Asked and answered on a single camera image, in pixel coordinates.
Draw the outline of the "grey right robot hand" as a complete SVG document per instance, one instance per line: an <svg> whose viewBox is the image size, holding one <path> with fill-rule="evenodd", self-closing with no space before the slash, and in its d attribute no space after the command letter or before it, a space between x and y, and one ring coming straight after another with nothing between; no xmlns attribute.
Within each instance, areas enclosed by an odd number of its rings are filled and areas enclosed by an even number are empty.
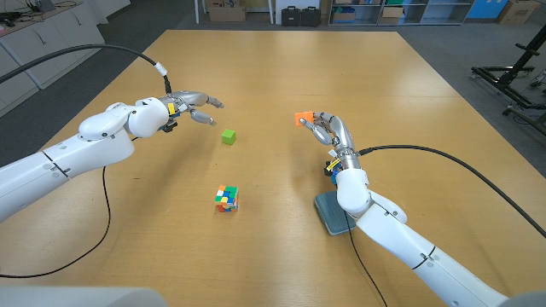
<svg viewBox="0 0 546 307"><path fill-rule="evenodd" d="M338 155L355 155L351 133L340 117L330 113L303 112L295 115L297 126L304 126L323 145L333 146Z"/></svg>

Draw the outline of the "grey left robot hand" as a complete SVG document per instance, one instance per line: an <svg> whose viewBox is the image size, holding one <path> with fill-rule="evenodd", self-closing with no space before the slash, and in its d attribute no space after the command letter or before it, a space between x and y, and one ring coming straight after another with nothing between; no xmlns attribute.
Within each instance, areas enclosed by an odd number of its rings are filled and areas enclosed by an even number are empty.
<svg viewBox="0 0 546 307"><path fill-rule="evenodd" d="M208 114L197 111L197 107L212 105L215 108L223 108L223 103L213 96L199 91L176 91L160 98L169 113L169 119L163 126L164 131L170 131L177 126L177 117L183 113L189 113L195 122L215 126L216 121Z"/></svg>

